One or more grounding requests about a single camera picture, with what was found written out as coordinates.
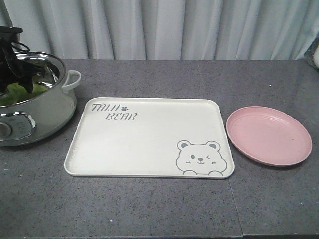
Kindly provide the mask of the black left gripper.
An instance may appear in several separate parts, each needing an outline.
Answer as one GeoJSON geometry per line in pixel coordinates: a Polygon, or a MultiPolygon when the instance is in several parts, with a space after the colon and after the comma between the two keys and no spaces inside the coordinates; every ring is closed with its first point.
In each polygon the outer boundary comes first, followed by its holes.
{"type": "Polygon", "coordinates": [[[45,67],[19,60],[11,44],[0,38],[0,85],[19,83],[28,93],[33,92],[33,83],[44,80],[45,67]]]}

